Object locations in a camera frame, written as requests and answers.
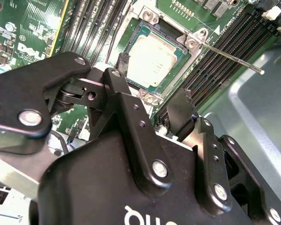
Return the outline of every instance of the black plastic bracket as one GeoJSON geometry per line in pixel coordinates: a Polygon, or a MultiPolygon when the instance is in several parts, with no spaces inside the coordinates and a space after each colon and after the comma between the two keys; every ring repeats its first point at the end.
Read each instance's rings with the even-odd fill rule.
{"type": "Polygon", "coordinates": [[[222,145],[216,140],[212,124],[199,117],[194,130],[182,143],[198,153],[196,162],[195,196],[211,215],[228,212],[232,196],[222,145]]]}
{"type": "Polygon", "coordinates": [[[194,129],[199,117],[189,90],[180,89],[167,104],[170,129],[178,141],[183,141],[194,129]]]}
{"type": "Polygon", "coordinates": [[[92,128],[90,140],[119,128],[138,187],[149,196],[162,195],[171,187],[174,176],[141,100],[131,96],[125,77],[116,69],[106,69],[103,79],[108,102],[92,128]],[[166,167],[165,177],[154,172],[155,161],[166,167]]]}
{"type": "Polygon", "coordinates": [[[231,192],[239,205],[255,224],[280,224],[281,201],[246,153],[230,136],[223,135],[218,141],[225,152],[231,192]]]}
{"type": "Polygon", "coordinates": [[[0,75],[0,150],[30,154],[39,151],[51,129],[50,110],[65,83],[86,77],[89,63],[66,52],[0,75]],[[41,115],[37,126],[26,126],[19,114],[32,110],[41,115]]]}

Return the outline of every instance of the screw hole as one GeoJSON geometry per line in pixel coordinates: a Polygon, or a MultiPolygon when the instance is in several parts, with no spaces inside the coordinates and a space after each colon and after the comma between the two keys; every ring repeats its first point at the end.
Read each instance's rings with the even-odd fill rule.
{"type": "Polygon", "coordinates": [[[88,95],[88,100],[93,101],[96,98],[96,93],[91,91],[88,95]]]}
{"type": "Polygon", "coordinates": [[[140,126],[142,127],[142,128],[144,128],[145,126],[146,126],[146,122],[145,121],[140,121],[140,126]]]}
{"type": "Polygon", "coordinates": [[[237,6],[238,5],[238,0],[234,0],[233,2],[232,2],[232,6],[237,6]]]}

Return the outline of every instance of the ram slot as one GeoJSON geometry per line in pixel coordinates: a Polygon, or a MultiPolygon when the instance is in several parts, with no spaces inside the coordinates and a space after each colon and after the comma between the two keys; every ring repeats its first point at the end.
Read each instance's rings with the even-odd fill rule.
{"type": "Polygon", "coordinates": [[[72,18],[72,23],[70,26],[70,30],[66,35],[64,44],[62,45],[61,52],[67,52],[72,50],[72,46],[74,44],[74,40],[79,32],[82,20],[85,16],[85,12],[87,10],[87,6],[90,0],[81,0],[75,8],[75,12],[72,18]]]}
{"type": "MultiPolygon", "coordinates": [[[[233,41],[231,43],[231,45],[229,46],[229,48],[226,49],[225,52],[234,55],[238,58],[241,57],[242,53],[244,51],[246,51],[249,48],[249,45],[252,44],[252,42],[257,36],[257,34],[263,30],[263,27],[259,27],[257,29],[255,29],[258,25],[257,22],[252,21],[252,29],[245,29],[242,34],[240,35],[241,38],[237,38],[237,40],[233,41]]],[[[226,67],[230,67],[231,63],[233,63],[232,60],[218,55],[218,60],[215,62],[216,64],[213,67],[210,67],[210,69],[207,70],[206,74],[209,75],[209,77],[207,77],[205,80],[201,81],[201,83],[198,83],[193,86],[188,87],[188,89],[190,89],[192,91],[192,97],[196,96],[197,91],[199,95],[206,86],[210,85],[210,83],[216,81],[218,78],[220,78],[220,76],[223,74],[223,72],[226,70],[226,67]]]]}
{"type": "Polygon", "coordinates": [[[98,15],[98,18],[97,18],[96,22],[94,22],[94,27],[93,27],[93,29],[91,29],[89,31],[88,38],[86,39],[86,41],[83,44],[84,48],[81,51],[81,55],[83,57],[86,57],[88,55],[90,48],[96,38],[96,34],[98,33],[98,31],[101,27],[102,21],[106,17],[106,14],[107,14],[108,9],[110,8],[112,2],[113,2],[112,0],[104,1],[102,9],[98,15]]]}
{"type": "MultiPolygon", "coordinates": [[[[100,1],[99,7],[98,7],[98,11],[101,10],[100,7],[102,7],[103,2],[104,2],[104,0],[101,0],[101,1],[100,1]]],[[[76,51],[77,51],[77,48],[78,48],[78,46],[79,46],[79,44],[80,44],[80,42],[81,42],[81,39],[82,39],[82,37],[83,37],[83,35],[84,35],[84,33],[85,33],[85,30],[86,30],[88,24],[90,24],[90,26],[94,26],[93,21],[95,21],[95,20],[92,20],[91,15],[92,15],[93,13],[95,13],[95,15],[97,15],[97,13],[94,12],[94,9],[95,9],[96,4],[97,4],[97,1],[94,1],[94,0],[93,0],[93,1],[90,3],[90,5],[89,5],[89,7],[88,7],[88,9],[87,9],[87,11],[86,11],[85,16],[84,16],[84,18],[83,18],[83,21],[82,21],[82,23],[81,23],[80,29],[79,29],[79,33],[78,33],[77,36],[75,37],[74,44],[73,44],[73,46],[72,46],[72,52],[76,52],[76,51]]]]}
{"type": "Polygon", "coordinates": [[[94,51],[92,53],[92,57],[89,60],[91,66],[94,66],[94,64],[98,60],[98,57],[108,39],[108,37],[111,34],[111,31],[114,30],[115,24],[119,22],[119,16],[126,5],[126,2],[127,1],[125,1],[125,0],[116,1],[115,5],[112,9],[112,12],[111,12],[110,16],[108,17],[108,20],[106,21],[106,24],[103,28],[103,32],[100,35],[99,43],[96,45],[96,48],[94,49],[94,51]]]}
{"type": "MultiPolygon", "coordinates": [[[[258,41],[258,43],[256,43],[256,45],[253,45],[252,51],[249,51],[245,56],[244,59],[248,60],[262,45],[264,45],[269,38],[271,37],[271,35],[269,33],[263,33],[264,36],[262,36],[261,40],[258,41]]],[[[213,86],[209,87],[203,95],[196,97],[195,100],[195,105],[197,107],[201,107],[213,94],[215,94],[222,86],[223,83],[225,83],[226,81],[229,81],[229,79],[232,77],[232,75],[238,70],[240,69],[241,65],[237,64],[236,62],[234,62],[233,64],[235,64],[234,66],[232,66],[232,69],[229,70],[229,73],[227,75],[225,75],[225,77],[220,81],[217,82],[215,84],[213,84],[213,86]]]]}

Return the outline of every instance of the screw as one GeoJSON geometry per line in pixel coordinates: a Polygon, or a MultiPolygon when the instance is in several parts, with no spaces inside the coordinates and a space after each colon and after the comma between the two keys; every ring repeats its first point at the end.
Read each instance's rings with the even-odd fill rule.
{"type": "Polygon", "coordinates": [[[221,185],[215,184],[214,190],[215,190],[216,195],[219,197],[219,199],[224,200],[224,201],[227,200],[227,193],[221,185]]]}
{"type": "Polygon", "coordinates": [[[113,70],[112,74],[115,75],[115,76],[118,76],[118,77],[121,76],[121,74],[117,70],[113,70]]]}
{"type": "Polygon", "coordinates": [[[42,116],[32,110],[26,110],[20,113],[19,121],[26,126],[37,126],[42,122],[42,116]]]}
{"type": "Polygon", "coordinates": [[[160,161],[153,162],[153,170],[159,177],[166,177],[168,175],[167,167],[160,161]]]}
{"type": "Polygon", "coordinates": [[[207,126],[211,126],[210,122],[208,120],[204,120],[207,126]]]}
{"type": "Polygon", "coordinates": [[[77,57],[77,58],[75,59],[75,61],[76,61],[77,63],[83,65],[83,66],[86,64],[86,63],[85,63],[85,60],[84,60],[83,58],[81,58],[81,57],[77,57]]]}
{"type": "Polygon", "coordinates": [[[93,92],[93,91],[91,91],[91,92],[89,93],[89,95],[88,95],[88,100],[89,100],[89,101],[92,101],[92,100],[94,100],[95,98],[96,98],[96,93],[93,92]]]}
{"type": "Polygon", "coordinates": [[[276,210],[274,210],[273,208],[270,208],[270,213],[274,220],[276,220],[277,222],[281,222],[281,218],[276,210]]]}
{"type": "Polygon", "coordinates": [[[144,18],[145,21],[149,22],[153,19],[153,13],[151,11],[145,11],[142,14],[142,17],[144,18]]]}
{"type": "Polygon", "coordinates": [[[235,144],[235,142],[234,142],[230,137],[228,137],[228,141],[229,141],[231,144],[235,144]]]}

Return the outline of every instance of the black cable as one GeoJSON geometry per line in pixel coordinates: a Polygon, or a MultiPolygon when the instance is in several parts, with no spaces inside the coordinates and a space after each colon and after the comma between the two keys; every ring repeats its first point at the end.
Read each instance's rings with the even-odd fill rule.
{"type": "Polygon", "coordinates": [[[69,153],[69,150],[67,149],[67,144],[66,144],[64,138],[54,130],[51,130],[50,134],[55,136],[60,141],[60,144],[61,144],[62,150],[64,151],[64,154],[69,153]]]}
{"type": "Polygon", "coordinates": [[[116,27],[116,29],[114,30],[114,33],[113,33],[113,36],[112,36],[112,39],[111,39],[111,43],[110,43],[110,45],[109,45],[109,49],[108,49],[108,52],[107,52],[106,60],[105,60],[105,63],[106,63],[106,64],[108,64],[108,61],[109,61],[109,58],[110,58],[110,56],[111,56],[111,52],[112,52],[112,49],[113,49],[114,42],[115,42],[116,36],[117,36],[117,34],[118,34],[118,30],[120,29],[120,27],[121,27],[121,25],[122,25],[122,22],[123,22],[124,18],[126,17],[128,11],[129,11],[129,8],[130,8],[130,6],[128,7],[128,9],[127,9],[125,15],[123,15],[123,14],[121,13],[121,16],[120,16],[120,19],[119,19],[119,21],[118,21],[117,27],[116,27]]]}

